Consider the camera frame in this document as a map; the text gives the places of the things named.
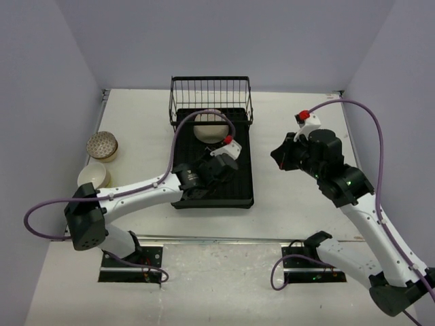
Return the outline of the large cream bowl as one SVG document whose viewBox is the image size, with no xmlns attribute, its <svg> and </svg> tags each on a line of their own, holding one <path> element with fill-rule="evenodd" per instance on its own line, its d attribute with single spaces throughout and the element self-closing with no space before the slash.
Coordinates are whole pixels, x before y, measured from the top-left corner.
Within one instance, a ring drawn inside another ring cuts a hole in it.
<svg viewBox="0 0 435 326">
<path fill-rule="evenodd" d="M 217 124 L 217 122 L 225 122 L 225 120 L 215 114 L 202 113 L 197 115 L 194 121 L 206 122 L 206 124 L 195 124 L 193 127 L 194 136 L 206 144 L 215 144 L 223 141 L 230 130 L 228 124 Z"/>
</svg>

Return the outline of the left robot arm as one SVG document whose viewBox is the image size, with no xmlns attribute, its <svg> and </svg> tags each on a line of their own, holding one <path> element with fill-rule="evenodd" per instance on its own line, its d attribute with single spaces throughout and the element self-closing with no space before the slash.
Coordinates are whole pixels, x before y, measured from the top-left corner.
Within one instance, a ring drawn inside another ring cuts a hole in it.
<svg viewBox="0 0 435 326">
<path fill-rule="evenodd" d="M 227 153 L 206 153 L 191 164 L 180 164 L 167 175 L 119 188 L 96 190 L 91 183 L 80 186 L 64 209 L 73 248 L 92 248 L 115 255 L 127 267 L 140 262 L 141 249 L 132 231 L 113 222 L 130 213 L 165 203 L 200 199 L 238 170 Z"/>
</svg>

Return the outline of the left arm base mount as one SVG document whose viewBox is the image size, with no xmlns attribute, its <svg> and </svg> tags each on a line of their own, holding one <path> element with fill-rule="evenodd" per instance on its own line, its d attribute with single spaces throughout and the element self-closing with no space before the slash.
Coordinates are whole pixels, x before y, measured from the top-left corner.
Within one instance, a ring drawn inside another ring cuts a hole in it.
<svg viewBox="0 0 435 326">
<path fill-rule="evenodd" d="M 140 251 L 123 258 L 124 262 L 104 252 L 98 282 L 161 285 L 168 278 L 162 269 L 162 258 L 162 245 L 141 245 Z"/>
</svg>

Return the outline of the blue patterned bowl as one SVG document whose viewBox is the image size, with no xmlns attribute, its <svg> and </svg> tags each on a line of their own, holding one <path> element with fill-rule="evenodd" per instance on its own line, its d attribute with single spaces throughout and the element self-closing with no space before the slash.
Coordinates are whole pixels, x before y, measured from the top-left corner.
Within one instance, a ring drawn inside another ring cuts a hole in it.
<svg viewBox="0 0 435 326">
<path fill-rule="evenodd" d="M 93 134 L 86 143 L 87 154 L 98 160 L 112 156 L 118 148 L 116 137 L 108 131 Z"/>
</svg>

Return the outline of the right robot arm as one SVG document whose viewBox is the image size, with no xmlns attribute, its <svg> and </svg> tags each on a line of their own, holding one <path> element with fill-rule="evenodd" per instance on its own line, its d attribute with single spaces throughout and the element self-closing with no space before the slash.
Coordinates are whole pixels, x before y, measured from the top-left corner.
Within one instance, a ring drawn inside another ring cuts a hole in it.
<svg viewBox="0 0 435 326">
<path fill-rule="evenodd" d="M 405 312 L 433 291 L 434 269 L 417 258 L 377 208 L 374 187 L 360 169 L 344 162 L 341 140 L 333 131 L 317 129 L 300 137 L 289 132 L 271 157 L 281 170 L 301 170 L 313 177 L 375 255 L 369 260 L 320 231 L 304 241 L 303 258 L 309 266 L 332 266 L 356 279 L 388 316 Z"/>
</svg>

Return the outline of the beige bowl with leaf print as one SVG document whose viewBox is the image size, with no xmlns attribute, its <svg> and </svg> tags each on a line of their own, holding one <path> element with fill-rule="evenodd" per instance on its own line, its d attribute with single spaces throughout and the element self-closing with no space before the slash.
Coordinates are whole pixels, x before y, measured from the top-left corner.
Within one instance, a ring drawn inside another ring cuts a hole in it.
<svg viewBox="0 0 435 326">
<path fill-rule="evenodd" d="M 111 182 L 111 175 L 105 165 L 100 162 L 92 162 L 85 166 L 77 177 L 77 185 L 91 183 L 95 189 Z"/>
</svg>

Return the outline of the yellow-green bowl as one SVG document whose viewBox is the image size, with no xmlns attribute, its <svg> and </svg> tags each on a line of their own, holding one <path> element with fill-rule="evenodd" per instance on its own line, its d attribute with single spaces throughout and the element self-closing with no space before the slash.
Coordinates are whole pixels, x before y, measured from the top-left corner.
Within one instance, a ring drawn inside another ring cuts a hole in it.
<svg viewBox="0 0 435 326">
<path fill-rule="evenodd" d="M 105 185 L 102 185 L 102 186 L 100 187 L 100 189 L 102 189 L 102 188 L 106 188 L 106 187 L 110 187 L 110 185 L 111 185 L 111 183 L 109 182 L 109 183 L 107 183 L 107 184 L 105 184 Z"/>
</svg>

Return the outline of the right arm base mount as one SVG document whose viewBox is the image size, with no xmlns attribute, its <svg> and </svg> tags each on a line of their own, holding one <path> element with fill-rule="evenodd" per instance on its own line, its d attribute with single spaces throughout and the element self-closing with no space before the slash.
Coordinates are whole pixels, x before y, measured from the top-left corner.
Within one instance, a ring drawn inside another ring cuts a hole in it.
<svg viewBox="0 0 435 326">
<path fill-rule="evenodd" d="M 319 261 L 319 258 L 302 241 L 293 240 L 289 244 L 281 245 L 282 256 L 303 255 Z M 307 261 L 300 257 L 285 259 L 282 263 L 283 275 L 287 284 L 315 284 L 315 283 L 346 283 L 345 274 L 335 268 L 327 268 L 322 264 Z"/>
</svg>

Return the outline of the beige floral bowl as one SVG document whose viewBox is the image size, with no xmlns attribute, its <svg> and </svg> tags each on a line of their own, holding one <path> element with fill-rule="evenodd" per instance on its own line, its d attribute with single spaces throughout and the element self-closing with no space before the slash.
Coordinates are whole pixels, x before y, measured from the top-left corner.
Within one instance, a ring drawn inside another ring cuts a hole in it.
<svg viewBox="0 0 435 326">
<path fill-rule="evenodd" d="M 115 150 L 110 156 L 107 156 L 106 158 L 101 159 L 102 163 L 109 163 L 113 162 L 118 156 L 118 149 Z"/>
</svg>

